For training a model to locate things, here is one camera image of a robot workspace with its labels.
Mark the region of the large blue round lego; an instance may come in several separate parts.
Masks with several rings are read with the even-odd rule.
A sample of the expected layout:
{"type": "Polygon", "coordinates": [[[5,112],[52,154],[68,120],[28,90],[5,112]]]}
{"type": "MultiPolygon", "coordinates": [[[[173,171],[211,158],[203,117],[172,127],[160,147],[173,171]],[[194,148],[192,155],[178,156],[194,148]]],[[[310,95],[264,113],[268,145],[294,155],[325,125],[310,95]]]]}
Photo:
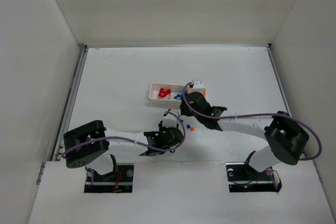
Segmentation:
{"type": "Polygon", "coordinates": [[[182,99],[182,94],[181,93],[178,93],[176,94],[174,97],[173,97],[174,100],[177,100],[177,101],[181,101],[182,99]]]}

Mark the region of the white three-compartment tray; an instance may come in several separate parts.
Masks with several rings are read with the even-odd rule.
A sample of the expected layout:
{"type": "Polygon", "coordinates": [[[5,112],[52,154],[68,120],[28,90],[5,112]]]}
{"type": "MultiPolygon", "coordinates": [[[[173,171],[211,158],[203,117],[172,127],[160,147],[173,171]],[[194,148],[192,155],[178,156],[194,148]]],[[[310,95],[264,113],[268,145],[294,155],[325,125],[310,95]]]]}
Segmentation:
{"type": "Polygon", "coordinates": [[[176,107],[181,104],[181,101],[174,100],[173,97],[178,93],[186,93],[188,94],[188,87],[184,88],[184,85],[177,84],[168,84],[168,83],[152,83],[149,90],[149,99],[152,102],[156,102],[158,104],[162,104],[168,107],[176,107]],[[158,92],[161,88],[171,89],[171,96],[169,99],[158,99],[158,92]]]}

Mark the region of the large red round lego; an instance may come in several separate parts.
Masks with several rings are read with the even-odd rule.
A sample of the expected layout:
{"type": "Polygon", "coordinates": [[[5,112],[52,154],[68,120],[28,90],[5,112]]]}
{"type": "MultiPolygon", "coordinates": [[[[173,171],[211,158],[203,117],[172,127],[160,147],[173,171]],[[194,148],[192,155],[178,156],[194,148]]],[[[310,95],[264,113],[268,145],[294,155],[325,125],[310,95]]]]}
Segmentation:
{"type": "Polygon", "coordinates": [[[169,99],[171,96],[171,89],[161,88],[158,92],[158,99],[169,99]]]}

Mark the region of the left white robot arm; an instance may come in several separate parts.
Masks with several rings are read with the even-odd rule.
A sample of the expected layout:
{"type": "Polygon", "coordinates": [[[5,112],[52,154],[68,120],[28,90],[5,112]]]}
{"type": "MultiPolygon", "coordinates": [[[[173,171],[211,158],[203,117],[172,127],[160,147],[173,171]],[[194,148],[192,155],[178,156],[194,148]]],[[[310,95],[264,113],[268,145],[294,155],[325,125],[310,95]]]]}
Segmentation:
{"type": "Polygon", "coordinates": [[[159,123],[157,131],[129,133],[106,128],[95,120],[64,134],[67,168],[86,167],[105,175],[116,172],[120,163],[134,163],[138,157],[174,153],[185,141],[186,130],[179,120],[173,127],[159,123]]]}

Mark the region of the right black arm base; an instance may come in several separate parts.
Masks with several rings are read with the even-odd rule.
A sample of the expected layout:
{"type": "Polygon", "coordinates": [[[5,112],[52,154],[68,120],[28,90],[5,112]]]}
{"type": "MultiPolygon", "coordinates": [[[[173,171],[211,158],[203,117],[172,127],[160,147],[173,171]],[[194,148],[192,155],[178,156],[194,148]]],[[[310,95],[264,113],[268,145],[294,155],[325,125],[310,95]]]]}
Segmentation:
{"type": "Polygon", "coordinates": [[[228,189],[230,193],[279,193],[282,189],[282,181],[279,173],[272,166],[263,172],[258,172],[249,166],[252,155],[242,162],[226,163],[228,189]]]}

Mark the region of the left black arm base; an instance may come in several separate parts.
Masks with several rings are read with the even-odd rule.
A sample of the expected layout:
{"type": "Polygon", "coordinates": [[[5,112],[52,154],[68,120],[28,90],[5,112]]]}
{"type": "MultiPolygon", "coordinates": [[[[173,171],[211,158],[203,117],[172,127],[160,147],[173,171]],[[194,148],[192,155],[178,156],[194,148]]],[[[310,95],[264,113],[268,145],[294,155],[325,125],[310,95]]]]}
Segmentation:
{"type": "Polygon", "coordinates": [[[133,191],[133,163],[118,163],[112,154],[112,171],[99,175],[95,170],[85,167],[87,176],[84,186],[84,193],[112,193],[124,194],[133,191]]]}

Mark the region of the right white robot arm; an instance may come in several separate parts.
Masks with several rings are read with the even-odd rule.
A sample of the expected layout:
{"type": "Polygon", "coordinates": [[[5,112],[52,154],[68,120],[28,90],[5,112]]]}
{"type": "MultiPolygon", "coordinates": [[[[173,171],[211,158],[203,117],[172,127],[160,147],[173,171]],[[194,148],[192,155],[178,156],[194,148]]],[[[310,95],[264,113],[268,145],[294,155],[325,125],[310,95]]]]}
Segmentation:
{"type": "Polygon", "coordinates": [[[250,172],[261,173],[279,163],[296,165],[309,140],[297,122],[284,117],[285,112],[279,111],[277,116],[269,118],[240,118],[226,107],[211,106],[199,92],[186,94],[180,111],[182,115],[195,117],[208,129],[243,133],[266,141],[266,147],[252,151],[245,160],[244,165],[250,172]]]}

